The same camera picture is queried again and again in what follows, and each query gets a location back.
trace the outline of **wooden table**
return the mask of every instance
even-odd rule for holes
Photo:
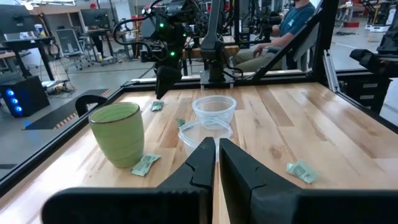
[[[224,42],[225,43],[232,43],[234,42],[234,37],[232,36],[223,36]],[[239,52],[239,46],[238,45],[232,45],[232,46],[226,46],[225,48],[225,52],[229,55],[229,56],[234,56]],[[182,58],[183,59],[187,59],[188,58],[188,51],[184,50],[182,52]],[[191,51],[191,58],[201,58],[201,54],[200,54],[200,48],[195,48],[192,49]]]
[[[397,134],[318,83],[173,90],[156,113],[150,111],[153,92],[125,93],[118,101],[142,108],[145,152],[162,156],[147,176],[113,167],[86,126],[0,199],[0,223],[40,223],[42,204],[67,187],[156,187],[187,158],[175,118],[195,119],[192,101],[214,94],[238,102],[231,140],[292,183],[314,189],[398,189]],[[319,173],[312,185],[286,173],[286,163],[297,160]],[[218,165],[213,205],[213,223],[228,223]]]
[[[4,62],[7,65],[7,68],[9,69],[10,72],[16,72],[17,68],[15,66],[15,63],[13,61],[13,58],[15,57],[14,52],[6,52],[3,54],[0,54],[0,60],[4,60]]]
[[[3,54],[0,54],[0,59],[10,58],[10,57],[15,57],[15,53],[14,52],[6,52]]]

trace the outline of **cable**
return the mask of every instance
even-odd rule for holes
[[[42,76],[42,59],[40,58],[40,81],[43,81],[43,76]]]
[[[224,51],[223,51],[223,56],[224,56],[224,59],[225,59],[226,67],[231,69],[231,70],[239,71],[241,73],[241,79],[243,79],[243,70],[241,70],[240,68],[234,68],[234,67],[230,66],[229,63],[228,63],[228,58],[227,58],[226,53]]]
[[[114,29],[113,29],[113,32],[112,32],[112,36],[113,36],[114,41],[115,41],[116,43],[118,43],[118,44],[121,44],[121,45],[132,45],[132,44],[134,44],[134,43],[124,43],[124,42],[120,42],[120,41],[118,40],[118,38],[116,37],[117,32],[120,30],[120,28],[121,28],[124,24],[126,24],[126,23],[128,23],[128,22],[144,21],[144,20],[146,20],[146,19],[152,17],[151,12],[152,12],[152,10],[153,10],[153,7],[154,7],[157,3],[161,2],[161,1],[163,1],[163,0],[156,0],[156,1],[154,1],[154,2],[149,6],[150,13],[146,13],[146,12],[145,12],[144,17],[142,17],[142,18],[135,18],[135,19],[126,19],[125,21],[120,22],[118,25],[116,25],[116,26],[114,27]]]
[[[158,58],[155,54],[153,54],[152,53],[152,49],[151,49],[151,53],[152,53],[152,56],[153,57],[155,57],[158,61],[164,61],[164,60],[166,60],[168,57],[169,57],[169,50],[167,49],[167,45],[165,45],[162,41],[160,41],[160,43],[162,43],[162,45],[163,45],[163,48],[162,49],[165,49],[166,50],[166,56],[164,57],[164,58],[162,58],[162,59],[160,59],[160,58]]]
[[[233,75],[229,74],[228,72],[223,71],[223,74],[224,74],[224,75],[227,75],[227,76],[229,76],[229,77],[231,77],[231,78],[233,78],[233,79],[235,80],[235,77],[234,77]]]
[[[55,55],[51,52],[53,45],[56,46],[56,48],[57,48],[57,53]],[[60,47],[55,42],[53,42],[52,44],[48,44],[47,45],[47,52],[49,53],[49,56],[54,58],[55,60],[61,58],[61,56],[60,56],[60,54],[61,54]]]
[[[62,66],[63,66],[64,69],[65,69],[65,64],[64,64],[61,60],[60,60],[60,62],[61,62]],[[68,81],[69,81],[69,85],[72,86],[72,88],[73,88],[74,90],[77,90],[77,88],[76,88],[75,86],[73,86],[73,85],[72,85],[72,82],[70,81],[69,73],[68,73],[68,72],[65,72],[65,73],[66,73],[66,75],[67,75],[67,78],[68,78]]]

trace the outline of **cup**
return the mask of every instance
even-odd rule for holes
[[[144,153],[144,125],[136,103],[114,103],[89,116],[95,139],[117,168],[136,165]]]

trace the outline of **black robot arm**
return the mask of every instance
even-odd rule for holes
[[[195,0],[173,0],[165,12],[154,9],[161,2],[156,0],[145,12],[143,18],[129,19],[119,23],[113,30],[115,41],[122,45],[141,44],[146,46],[146,62],[155,62],[156,98],[161,99],[166,92],[182,78],[179,61],[182,58],[187,31],[184,23],[193,22],[199,10]],[[120,42],[116,37],[117,31],[127,22],[142,21],[139,41]],[[151,46],[149,42],[162,43],[162,46]]]
[[[223,28],[224,0],[212,0],[207,35],[201,44],[201,56],[205,60],[222,60],[224,42],[221,36]]]

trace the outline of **table leg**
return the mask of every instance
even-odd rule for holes
[[[17,68],[15,67],[14,59],[13,58],[5,58],[4,62],[6,63],[10,72],[16,72]]]
[[[21,56],[19,55],[19,52],[17,50],[15,50],[14,53],[15,53],[15,58],[17,59],[17,64],[19,65],[19,68],[21,69],[22,76],[25,78],[32,76],[32,74],[30,74],[30,72],[28,72],[26,70],[25,65],[21,59]]]
[[[209,63],[207,63],[207,60],[203,59],[203,65],[206,71],[209,70]]]
[[[47,54],[45,53],[43,46],[40,45],[38,47],[38,49],[39,49],[40,55],[42,56],[42,60],[43,60],[43,64],[44,64],[45,70],[47,71],[47,74],[49,75],[50,80],[54,81],[55,79],[54,79],[54,76],[52,75],[52,71],[51,71],[51,68],[50,68],[50,65],[49,65],[49,58],[47,57]]]
[[[184,76],[188,76],[187,59],[182,59],[182,69]]]
[[[113,57],[113,49],[112,49],[111,41],[109,40],[108,34],[106,32],[105,32],[105,38],[108,43],[109,52],[111,53],[111,56]]]
[[[91,47],[93,48],[94,59],[96,62],[98,62],[97,54],[95,53],[95,50],[94,50],[94,42],[91,39],[91,37],[89,38],[89,40],[90,40]]]

